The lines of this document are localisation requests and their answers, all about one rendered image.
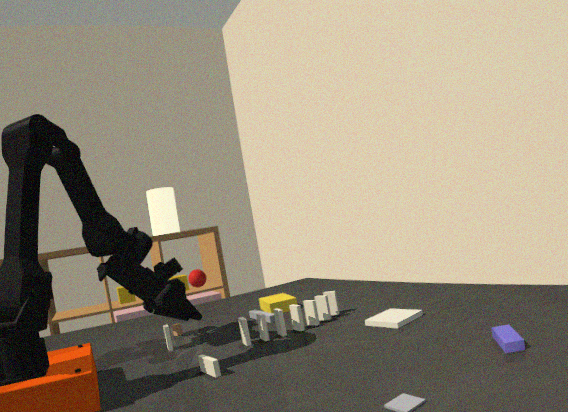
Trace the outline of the yellow block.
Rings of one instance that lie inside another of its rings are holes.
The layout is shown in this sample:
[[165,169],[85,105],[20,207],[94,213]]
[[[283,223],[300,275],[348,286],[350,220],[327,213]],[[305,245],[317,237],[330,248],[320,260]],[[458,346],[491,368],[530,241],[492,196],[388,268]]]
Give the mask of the yellow block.
[[261,310],[270,313],[274,313],[274,309],[280,309],[283,312],[290,312],[289,305],[298,305],[297,298],[289,294],[275,294],[258,299]]

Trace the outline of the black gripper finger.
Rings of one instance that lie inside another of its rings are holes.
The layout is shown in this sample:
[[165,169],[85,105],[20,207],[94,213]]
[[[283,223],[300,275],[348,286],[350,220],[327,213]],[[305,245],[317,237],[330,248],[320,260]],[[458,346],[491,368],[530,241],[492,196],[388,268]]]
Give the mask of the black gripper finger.
[[163,310],[161,310],[161,309],[159,309],[159,308],[158,308],[157,310],[155,310],[153,314],[168,316],[168,317],[171,317],[171,318],[173,318],[173,319],[179,319],[179,320],[184,320],[184,321],[188,321],[188,320],[189,320],[189,318],[187,318],[187,317],[182,317],[182,316],[178,316],[178,315],[169,314],[169,313],[166,313],[166,311],[163,311]]
[[185,290],[186,287],[183,286],[182,291],[180,292],[181,293],[180,296],[176,299],[173,306],[171,306],[170,309],[166,311],[166,313],[187,317],[195,320],[201,320],[203,316],[193,306],[193,304],[188,301],[188,299],[186,298]]

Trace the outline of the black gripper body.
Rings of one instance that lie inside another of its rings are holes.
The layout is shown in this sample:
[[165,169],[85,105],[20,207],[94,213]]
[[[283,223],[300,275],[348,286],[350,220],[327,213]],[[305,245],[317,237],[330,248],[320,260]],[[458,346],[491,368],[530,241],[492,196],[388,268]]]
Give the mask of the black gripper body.
[[168,311],[180,296],[185,284],[174,278],[166,281],[163,286],[150,275],[150,270],[141,265],[139,271],[125,289],[129,291],[128,293],[140,298],[143,301],[144,309],[149,313],[153,313],[158,308]]

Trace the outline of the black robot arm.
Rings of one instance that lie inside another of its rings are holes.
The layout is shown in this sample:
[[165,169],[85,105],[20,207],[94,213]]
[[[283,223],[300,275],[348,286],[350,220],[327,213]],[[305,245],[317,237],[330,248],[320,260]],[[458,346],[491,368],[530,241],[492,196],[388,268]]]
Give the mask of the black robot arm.
[[[38,262],[39,194],[45,164],[55,168],[82,220],[92,256],[110,256],[97,268],[126,288],[152,248],[138,227],[127,232],[109,214],[87,174],[77,144],[43,115],[4,127],[2,157],[9,167],[4,259],[0,267],[0,387],[44,377],[48,353],[39,331],[47,329],[52,273]],[[55,146],[55,147],[53,147]]]

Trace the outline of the purple rectangular block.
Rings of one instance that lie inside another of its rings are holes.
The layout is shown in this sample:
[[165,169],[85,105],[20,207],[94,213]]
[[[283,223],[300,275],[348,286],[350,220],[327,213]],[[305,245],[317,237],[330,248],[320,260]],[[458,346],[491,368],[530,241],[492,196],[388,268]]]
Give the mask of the purple rectangular block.
[[525,350],[524,339],[510,325],[496,326],[491,331],[493,338],[505,354]]

